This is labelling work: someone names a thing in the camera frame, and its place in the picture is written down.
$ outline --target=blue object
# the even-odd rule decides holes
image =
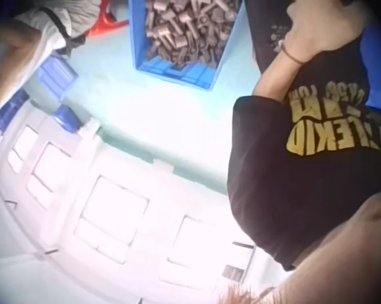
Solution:
[[[161,59],[159,56],[150,61],[146,58],[147,50],[152,43],[152,40],[146,37],[146,0],[130,0],[129,8],[130,38],[134,68],[174,84],[182,84],[183,86],[195,87],[205,91],[213,89],[226,55],[228,55],[231,48],[232,41],[239,30],[239,24],[246,15],[246,8],[243,2],[217,68],[210,68],[202,63],[193,63],[183,68],[176,68],[172,63]]]
[[[45,87],[62,101],[66,92],[78,78],[77,73],[59,55],[53,53],[39,67],[39,79]]]
[[[22,105],[30,98],[25,90],[17,91],[0,109],[0,131],[5,132]]]
[[[61,105],[53,114],[58,124],[69,133],[77,133],[81,128],[81,122],[69,106]]]
[[[363,33],[361,54],[368,69],[370,96],[368,106],[381,109],[381,25],[372,23]]]

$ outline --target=hair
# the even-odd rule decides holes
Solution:
[[[227,292],[220,297],[218,304],[266,304],[266,303],[280,303],[275,293],[272,291],[275,287],[269,287],[256,296],[251,289],[245,288],[240,284],[233,284],[228,287]]]

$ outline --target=wrist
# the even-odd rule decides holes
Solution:
[[[309,39],[303,39],[293,29],[286,35],[284,48],[291,57],[301,63],[309,62],[319,53],[316,51],[314,43]]]

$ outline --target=red object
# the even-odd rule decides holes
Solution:
[[[108,6],[109,0],[102,0],[99,18],[95,25],[86,33],[87,37],[105,34],[128,25],[128,20],[117,22],[111,14],[107,12]]]

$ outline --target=hand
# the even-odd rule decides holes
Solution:
[[[296,0],[287,12],[293,26],[285,39],[285,47],[303,62],[358,38],[369,17],[360,1],[344,7],[341,0]]]

